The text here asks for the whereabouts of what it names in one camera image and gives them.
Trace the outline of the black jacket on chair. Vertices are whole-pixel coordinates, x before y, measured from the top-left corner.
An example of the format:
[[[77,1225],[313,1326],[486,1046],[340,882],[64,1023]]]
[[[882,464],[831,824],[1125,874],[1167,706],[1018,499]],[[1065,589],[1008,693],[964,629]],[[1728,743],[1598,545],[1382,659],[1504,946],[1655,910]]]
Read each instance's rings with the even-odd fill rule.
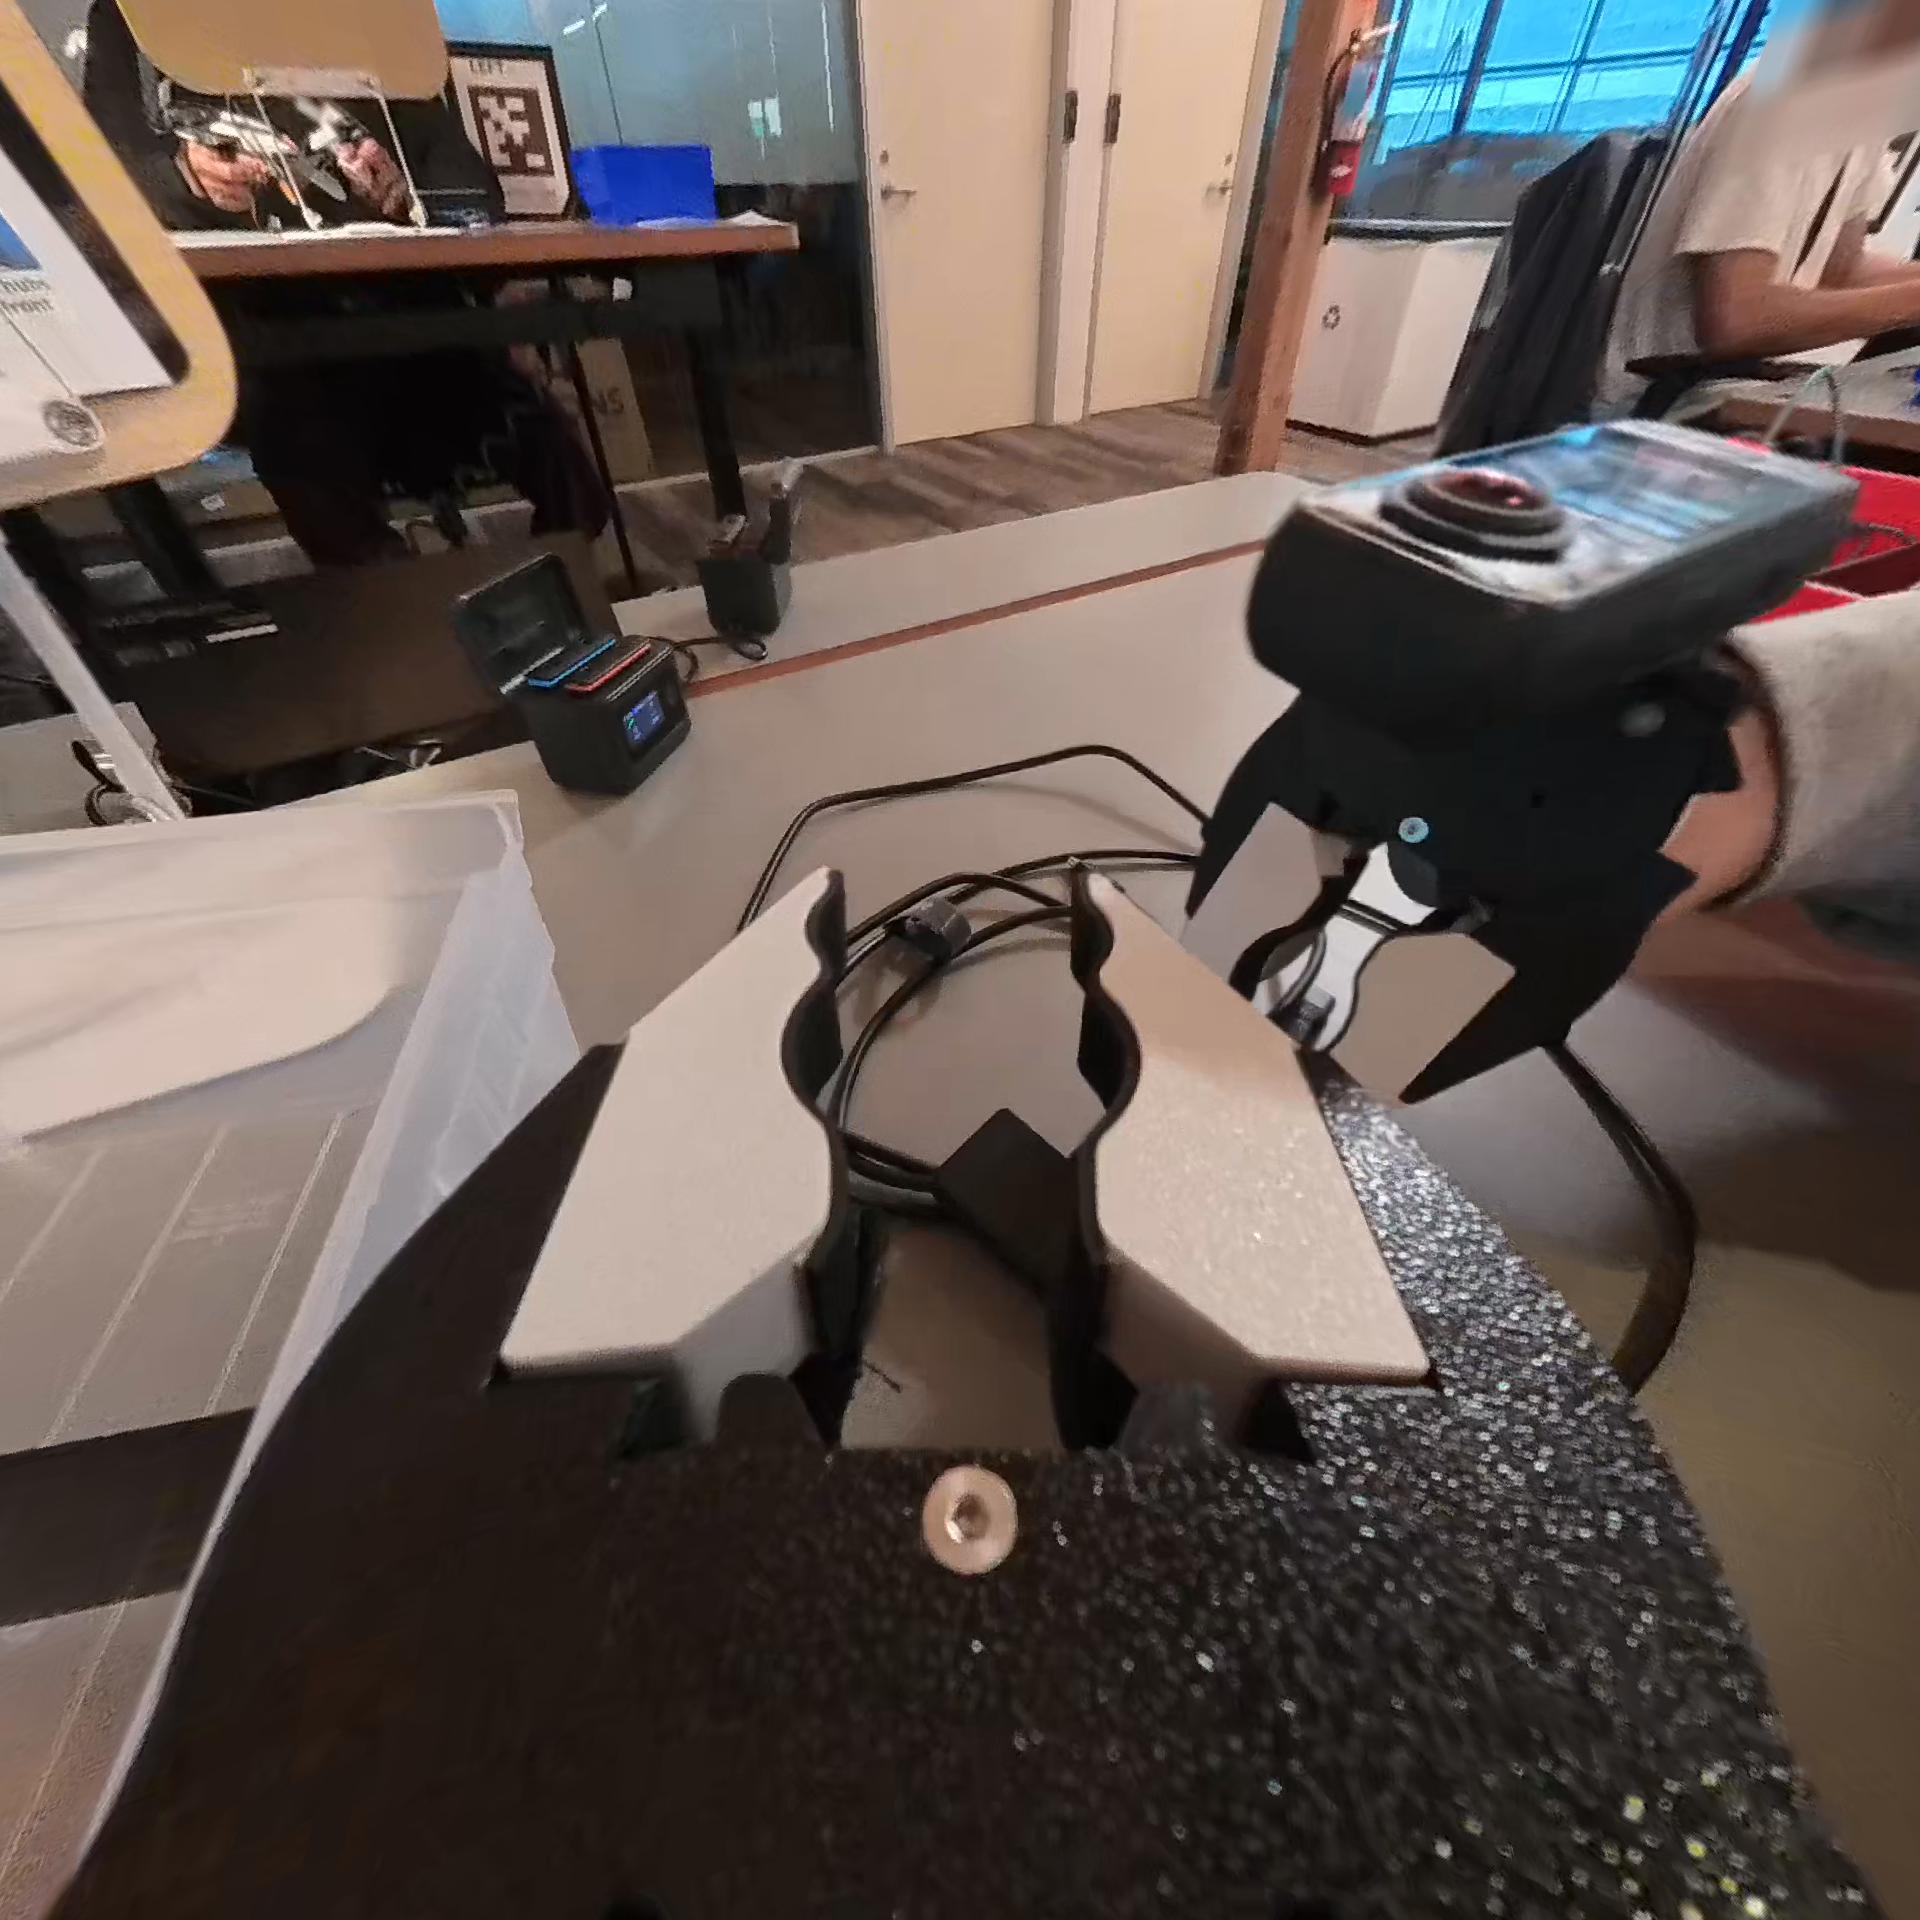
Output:
[[[1435,432],[1440,458],[1592,417],[1625,248],[1667,134],[1604,134],[1518,198]]]

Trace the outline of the white desk stand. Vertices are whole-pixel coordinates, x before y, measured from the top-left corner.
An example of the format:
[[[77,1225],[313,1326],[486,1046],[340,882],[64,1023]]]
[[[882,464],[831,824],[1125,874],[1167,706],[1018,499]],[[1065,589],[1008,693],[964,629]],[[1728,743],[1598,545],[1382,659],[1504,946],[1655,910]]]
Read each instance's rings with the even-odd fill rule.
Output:
[[[27,649],[66,698],[86,739],[108,758],[113,779],[128,797],[134,816],[147,823],[185,823],[188,810],[158,768],[151,751],[128,729],[105,686],[85,663],[68,626],[4,543],[4,613]]]

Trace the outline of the wooden post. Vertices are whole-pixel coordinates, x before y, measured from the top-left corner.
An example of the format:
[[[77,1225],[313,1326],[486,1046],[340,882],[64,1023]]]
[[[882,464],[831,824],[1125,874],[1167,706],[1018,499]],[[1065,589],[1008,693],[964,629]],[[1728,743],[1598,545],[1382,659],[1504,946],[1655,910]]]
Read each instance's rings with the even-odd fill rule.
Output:
[[[1219,417],[1214,468],[1219,476],[1281,464],[1312,282],[1330,220],[1330,198],[1316,186],[1322,120],[1348,44],[1371,22],[1368,4],[1299,6],[1278,134],[1269,154],[1235,378]]]

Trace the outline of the wooden desk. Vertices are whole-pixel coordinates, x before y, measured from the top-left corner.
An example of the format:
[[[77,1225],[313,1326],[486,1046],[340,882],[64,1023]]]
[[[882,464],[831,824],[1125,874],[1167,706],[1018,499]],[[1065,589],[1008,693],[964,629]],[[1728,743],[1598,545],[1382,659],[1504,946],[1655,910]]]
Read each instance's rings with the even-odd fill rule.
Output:
[[[798,231],[762,215],[732,222],[507,222],[494,227],[328,227],[310,236],[172,232],[203,289],[301,282],[438,276],[460,309],[342,314],[246,325],[237,369],[308,369],[418,359],[452,348],[558,348],[582,425],[612,485],[579,351],[596,339],[677,335],[703,436],[708,492],[721,519],[747,515],[747,480],[726,377],[722,267],[798,252]]]

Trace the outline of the slim black usb hub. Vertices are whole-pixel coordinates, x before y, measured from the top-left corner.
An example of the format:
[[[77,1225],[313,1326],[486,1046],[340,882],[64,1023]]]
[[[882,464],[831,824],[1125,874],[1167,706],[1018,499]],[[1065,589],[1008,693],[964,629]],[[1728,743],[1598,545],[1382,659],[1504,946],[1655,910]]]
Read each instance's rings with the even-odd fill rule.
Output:
[[[998,1109],[934,1170],[942,1218],[1034,1296],[1068,1274],[1076,1246],[1071,1159],[1025,1120]]]

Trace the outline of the white door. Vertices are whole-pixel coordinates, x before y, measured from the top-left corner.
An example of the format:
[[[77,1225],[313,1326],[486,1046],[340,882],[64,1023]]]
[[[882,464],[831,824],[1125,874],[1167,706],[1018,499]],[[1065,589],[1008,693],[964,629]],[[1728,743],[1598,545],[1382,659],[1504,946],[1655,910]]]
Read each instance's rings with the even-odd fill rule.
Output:
[[[882,412],[897,447],[1039,415],[1051,4],[862,4]]]
[[[1102,124],[1088,415],[1214,389],[1285,6],[1119,4]]]

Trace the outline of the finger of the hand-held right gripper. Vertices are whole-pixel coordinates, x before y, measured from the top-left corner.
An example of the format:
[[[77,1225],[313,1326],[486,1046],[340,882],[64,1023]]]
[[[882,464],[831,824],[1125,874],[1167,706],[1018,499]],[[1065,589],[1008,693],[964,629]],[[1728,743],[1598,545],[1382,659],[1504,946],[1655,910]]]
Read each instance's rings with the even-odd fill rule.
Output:
[[[1201,899],[1201,961],[1235,991],[1351,991],[1371,934],[1346,919],[1364,844],[1270,803]]]
[[[1334,921],[1320,952],[1320,1055],[1359,1089],[1407,1099],[1514,977],[1514,965],[1472,934],[1389,934]]]

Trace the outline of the wooden instruction board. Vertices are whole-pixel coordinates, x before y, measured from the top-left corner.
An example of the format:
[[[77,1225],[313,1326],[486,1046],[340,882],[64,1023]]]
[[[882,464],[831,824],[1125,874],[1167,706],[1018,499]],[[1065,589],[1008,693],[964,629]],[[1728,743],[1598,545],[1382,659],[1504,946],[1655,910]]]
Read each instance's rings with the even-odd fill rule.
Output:
[[[4,506],[185,468],[236,415],[228,335],[19,6],[4,8]]]

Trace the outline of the clear plastic bin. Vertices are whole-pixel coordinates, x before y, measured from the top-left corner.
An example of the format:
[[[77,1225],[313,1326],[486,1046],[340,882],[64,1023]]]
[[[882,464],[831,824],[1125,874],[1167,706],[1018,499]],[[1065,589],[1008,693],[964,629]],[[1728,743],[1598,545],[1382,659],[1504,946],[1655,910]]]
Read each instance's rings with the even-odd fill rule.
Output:
[[[579,1060],[507,798],[6,837],[4,1900],[319,1343]]]

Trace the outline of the black power adapter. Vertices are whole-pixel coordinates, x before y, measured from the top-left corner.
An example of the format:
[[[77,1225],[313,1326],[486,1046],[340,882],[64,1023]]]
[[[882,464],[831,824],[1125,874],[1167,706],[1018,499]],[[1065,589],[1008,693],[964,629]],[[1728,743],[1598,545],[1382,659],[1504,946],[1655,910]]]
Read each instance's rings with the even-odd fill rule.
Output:
[[[780,633],[788,609],[805,471],[802,459],[786,463],[767,494],[767,511],[721,519],[696,561],[713,640],[751,663],[767,659],[767,640]]]

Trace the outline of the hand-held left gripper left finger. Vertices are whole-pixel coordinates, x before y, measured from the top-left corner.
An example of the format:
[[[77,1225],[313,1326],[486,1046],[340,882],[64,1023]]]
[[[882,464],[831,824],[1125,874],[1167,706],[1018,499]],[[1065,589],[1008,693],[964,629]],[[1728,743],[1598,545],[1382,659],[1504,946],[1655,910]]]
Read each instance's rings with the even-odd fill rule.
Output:
[[[871,1231],[822,1114],[849,896],[818,869],[618,1046],[499,1353],[508,1380],[664,1384],[688,1437],[775,1379],[836,1445],[871,1319]]]

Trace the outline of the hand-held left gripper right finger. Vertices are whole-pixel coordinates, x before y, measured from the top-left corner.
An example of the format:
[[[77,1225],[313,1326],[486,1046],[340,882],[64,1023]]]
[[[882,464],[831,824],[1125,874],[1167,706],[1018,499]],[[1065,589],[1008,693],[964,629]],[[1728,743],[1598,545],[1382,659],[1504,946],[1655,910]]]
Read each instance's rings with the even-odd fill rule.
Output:
[[[1076,1067],[1098,1111],[1071,1154],[1050,1287],[1060,1437],[1114,1443],[1153,1388],[1270,1443],[1294,1385],[1429,1385],[1422,1337],[1291,1042],[1116,882],[1077,873]]]

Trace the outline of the person's right forearm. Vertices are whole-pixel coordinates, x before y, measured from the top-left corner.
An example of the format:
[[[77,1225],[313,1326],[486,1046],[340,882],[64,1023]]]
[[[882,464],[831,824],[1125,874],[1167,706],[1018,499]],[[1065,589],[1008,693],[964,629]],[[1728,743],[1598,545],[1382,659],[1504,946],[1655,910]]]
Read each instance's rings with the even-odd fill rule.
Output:
[[[1729,640],[1768,712],[1779,824],[1757,899],[1916,946],[1917,589],[1757,622]]]

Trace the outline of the red fire extinguisher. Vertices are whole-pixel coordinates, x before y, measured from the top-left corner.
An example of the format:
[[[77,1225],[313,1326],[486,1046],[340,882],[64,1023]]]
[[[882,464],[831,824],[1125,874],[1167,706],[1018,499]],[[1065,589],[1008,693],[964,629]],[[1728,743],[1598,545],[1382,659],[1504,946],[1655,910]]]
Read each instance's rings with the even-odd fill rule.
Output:
[[[1322,90],[1316,193],[1339,205],[1355,190],[1399,25],[1358,29]]]

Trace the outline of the white recycling bin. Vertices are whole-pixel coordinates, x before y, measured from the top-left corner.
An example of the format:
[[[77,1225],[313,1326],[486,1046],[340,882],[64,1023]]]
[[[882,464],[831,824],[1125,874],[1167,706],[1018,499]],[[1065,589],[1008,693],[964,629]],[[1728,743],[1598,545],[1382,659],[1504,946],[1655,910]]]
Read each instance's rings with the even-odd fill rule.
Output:
[[[1312,282],[1290,424],[1405,442],[1437,425],[1500,222],[1339,222]]]

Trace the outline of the black power bank with display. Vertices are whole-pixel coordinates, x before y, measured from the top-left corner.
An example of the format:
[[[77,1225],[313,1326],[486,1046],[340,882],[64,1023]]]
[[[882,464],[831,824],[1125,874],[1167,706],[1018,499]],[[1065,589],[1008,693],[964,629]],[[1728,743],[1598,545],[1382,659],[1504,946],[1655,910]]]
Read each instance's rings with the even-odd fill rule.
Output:
[[[454,640],[515,709],[558,789],[625,798],[682,747],[691,716],[679,652],[593,616],[555,557],[465,592]]]

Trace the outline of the black and white tag poster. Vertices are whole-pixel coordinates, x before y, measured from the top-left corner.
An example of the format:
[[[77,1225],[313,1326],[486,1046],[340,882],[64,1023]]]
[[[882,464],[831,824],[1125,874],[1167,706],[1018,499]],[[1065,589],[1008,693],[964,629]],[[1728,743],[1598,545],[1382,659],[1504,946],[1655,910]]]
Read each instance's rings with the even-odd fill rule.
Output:
[[[579,189],[554,47],[450,39],[446,61],[446,96],[499,183],[507,220],[578,220]]]

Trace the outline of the blue plastic bin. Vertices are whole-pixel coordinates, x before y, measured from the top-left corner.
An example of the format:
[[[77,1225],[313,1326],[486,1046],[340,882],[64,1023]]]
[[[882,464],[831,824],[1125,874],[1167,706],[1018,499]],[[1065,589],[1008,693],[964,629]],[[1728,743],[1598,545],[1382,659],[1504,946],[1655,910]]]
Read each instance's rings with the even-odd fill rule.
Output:
[[[568,153],[579,205],[596,226],[713,226],[715,162],[699,141],[589,143]]]

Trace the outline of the red plastic bin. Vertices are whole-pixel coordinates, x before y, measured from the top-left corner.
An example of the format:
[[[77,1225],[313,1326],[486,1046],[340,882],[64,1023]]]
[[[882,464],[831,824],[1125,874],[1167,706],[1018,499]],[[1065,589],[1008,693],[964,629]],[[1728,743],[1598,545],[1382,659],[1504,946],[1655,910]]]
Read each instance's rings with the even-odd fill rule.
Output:
[[[1759,622],[1851,609],[1917,589],[1917,477],[1851,468],[1860,492],[1853,522],[1819,573]]]

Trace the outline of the brown cardboard box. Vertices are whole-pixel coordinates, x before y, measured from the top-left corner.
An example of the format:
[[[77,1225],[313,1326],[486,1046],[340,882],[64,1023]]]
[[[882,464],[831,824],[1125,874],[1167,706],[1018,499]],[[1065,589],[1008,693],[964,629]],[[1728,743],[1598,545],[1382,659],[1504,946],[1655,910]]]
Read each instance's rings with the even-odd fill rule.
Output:
[[[643,420],[630,352],[618,339],[582,342],[575,351],[545,351],[548,391],[589,447],[587,417],[601,436],[608,480],[640,485],[657,476],[652,442]]]

